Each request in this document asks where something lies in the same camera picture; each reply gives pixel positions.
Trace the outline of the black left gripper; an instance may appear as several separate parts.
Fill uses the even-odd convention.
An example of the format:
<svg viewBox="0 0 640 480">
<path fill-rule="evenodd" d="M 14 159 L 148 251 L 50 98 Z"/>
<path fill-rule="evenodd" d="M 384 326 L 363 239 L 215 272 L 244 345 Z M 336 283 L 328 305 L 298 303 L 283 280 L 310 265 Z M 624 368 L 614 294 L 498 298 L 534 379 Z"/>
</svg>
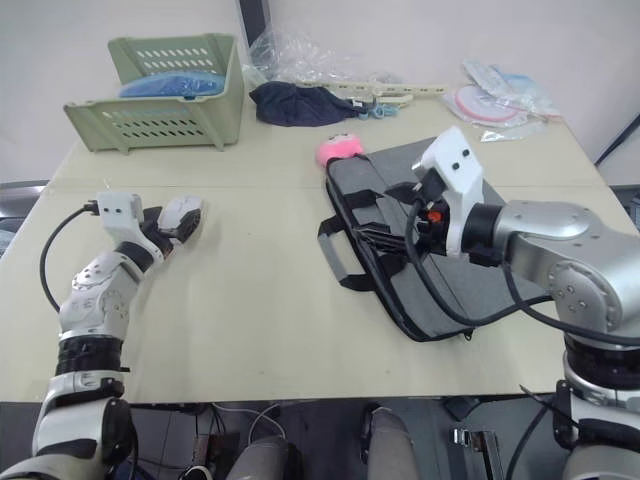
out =
<svg viewBox="0 0 640 480">
<path fill-rule="evenodd" d="M 173 244 L 168 236 L 179 243 L 186 243 L 195 233 L 201 222 L 201 210 L 186 212 L 175 228 L 175 213 L 169 206 L 150 207 L 143 210 L 143 218 L 139 229 L 144 241 L 139 245 L 139 257 L 142 260 L 166 260 L 173 251 Z"/>
</svg>

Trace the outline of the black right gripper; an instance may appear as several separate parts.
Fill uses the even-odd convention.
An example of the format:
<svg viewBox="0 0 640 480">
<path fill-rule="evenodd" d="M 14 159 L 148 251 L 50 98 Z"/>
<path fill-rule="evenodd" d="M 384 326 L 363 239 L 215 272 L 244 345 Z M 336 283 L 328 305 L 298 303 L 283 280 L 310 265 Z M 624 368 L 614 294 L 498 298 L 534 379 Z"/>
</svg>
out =
<svg viewBox="0 0 640 480">
<path fill-rule="evenodd" d="M 450 209 L 443 199 L 445 183 L 431 168 L 417 183 L 400 182 L 388 187 L 385 194 L 402 204 L 420 204 L 416 214 L 419 251 L 445 251 Z M 354 227 L 354 231 L 372 248 L 385 253 L 408 253 L 408 242 L 403 232 L 394 232 L 384 223 L 368 222 Z"/>
</svg>

